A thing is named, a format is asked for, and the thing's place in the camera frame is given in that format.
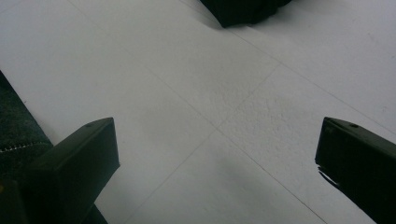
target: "floor tile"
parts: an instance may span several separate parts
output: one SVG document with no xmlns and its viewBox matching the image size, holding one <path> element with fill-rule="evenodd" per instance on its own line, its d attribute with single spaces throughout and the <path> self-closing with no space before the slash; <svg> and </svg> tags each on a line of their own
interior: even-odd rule
<svg viewBox="0 0 396 224">
<path fill-rule="evenodd" d="M 9 12 L 14 17 L 29 7 L 47 6 L 26 2 Z M 67 22 L 54 23 L 61 27 L 29 39 L 39 27 L 33 22 L 31 30 L 18 31 L 19 39 L 8 39 L 1 48 L 9 48 L 15 61 L 2 61 L 2 70 L 54 144 L 85 123 L 115 119 L 121 168 L 97 204 L 109 223 L 123 224 L 215 128 L 67 2 L 53 3 L 48 18 L 38 13 L 39 21 L 60 20 L 55 12 L 67 7 L 70 11 L 59 16 Z M 62 31 L 52 33 L 55 29 Z M 37 43 L 46 34 L 51 47 L 18 49 L 19 43 Z"/>
<path fill-rule="evenodd" d="M 15 74 L 35 69 L 38 62 L 50 58 L 77 14 L 64 0 L 23 1 L 1 13 L 1 69 Z"/>
<path fill-rule="evenodd" d="M 396 142 L 395 134 L 284 66 L 220 130 L 327 223 L 373 223 L 318 173 L 315 154 L 324 117 L 357 123 Z"/>
<path fill-rule="evenodd" d="M 216 27 L 217 29 L 223 29 L 219 22 L 217 22 L 216 17 L 207 9 L 207 7 L 197 0 L 179 0 L 183 4 L 196 10 L 199 14 L 196 15 L 196 19 L 204 24 Z"/>
<path fill-rule="evenodd" d="M 215 132 L 127 223 L 323 222 Z"/>
<path fill-rule="evenodd" d="M 8 9 L 15 7 L 23 0 L 2 0 L 0 2 L 0 13 L 7 11 Z"/>
<path fill-rule="evenodd" d="M 277 65 L 239 37 L 198 21 L 179 1 L 94 7 L 72 1 L 215 126 Z"/>
<path fill-rule="evenodd" d="M 394 1 L 292 1 L 232 31 L 396 133 Z"/>
</svg>

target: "black object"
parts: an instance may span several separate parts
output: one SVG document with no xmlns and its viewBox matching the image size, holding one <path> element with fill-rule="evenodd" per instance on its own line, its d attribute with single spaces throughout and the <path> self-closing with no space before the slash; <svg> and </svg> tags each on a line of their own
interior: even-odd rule
<svg viewBox="0 0 396 224">
<path fill-rule="evenodd" d="M 222 27 L 255 24 L 272 15 L 291 0 L 201 0 Z"/>
<path fill-rule="evenodd" d="M 319 172 L 377 223 L 396 223 L 396 145 L 340 119 L 323 120 Z"/>
<path fill-rule="evenodd" d="M 119 166 L 113 118 L 53 147 L 0 71 L 1 224 L 106 224 L 93 203 Z"/>
<path fill-rule="evenodd" d="M 81 223 L 120 167 L 113 119 L 89 123 L 28 165 L 22 194 L 32 223 Z"/>
</svg>

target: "white floor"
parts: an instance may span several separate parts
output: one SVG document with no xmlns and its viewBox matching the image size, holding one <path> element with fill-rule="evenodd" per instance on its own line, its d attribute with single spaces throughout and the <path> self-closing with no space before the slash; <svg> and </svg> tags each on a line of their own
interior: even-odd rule
<svg viewBox="0 0 396 224">
<path fill-rule="evenodd" d="M 396 142 L 395 11 L 295 0 L 223 30 L 198 0 L 1 0 L 0 69 L 55 144 L 115 118 L 111 224 L 374 223 L 314 158 L 324 117 Z"/>
</svg>

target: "stitching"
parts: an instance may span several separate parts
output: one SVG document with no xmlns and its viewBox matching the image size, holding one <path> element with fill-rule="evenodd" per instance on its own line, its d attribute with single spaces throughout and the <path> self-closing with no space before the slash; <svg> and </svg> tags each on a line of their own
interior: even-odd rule
<svg viewBox="0 0 396 224">
<path fill-rule="evenodd" d="M 32 143 L 28 143 L 28 144 L 20 144 L 20 145 L 16 145 L 16 146 L 12 146 L 12 147 L 6 147 L 6 148 L 1 148 L 0 149 L 0 154 L 1 153 L 6 153 L 6 152 L 10 152 L 10 151 L 15 151 L 21 148 L 25 148 L 25 147 L 32 147 L 32 146 L 36 146 L 36 145 L 49 145 L 49 143 L 46 142 L 32 142 Z"/>
</svg>

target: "floor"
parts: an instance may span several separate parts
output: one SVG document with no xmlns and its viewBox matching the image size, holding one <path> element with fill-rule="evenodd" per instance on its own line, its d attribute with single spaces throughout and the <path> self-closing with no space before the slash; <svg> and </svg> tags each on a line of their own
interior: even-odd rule
<svg viewBox="0 0 396 224">
<path fill-rule="evenodd" d="M 396 142 L 396 2 L 2 0 L 0 69 L 54 144 L 114 117 L 110 224 L 374 223 L 318 174 L 324 117 Z"/>
</svg>

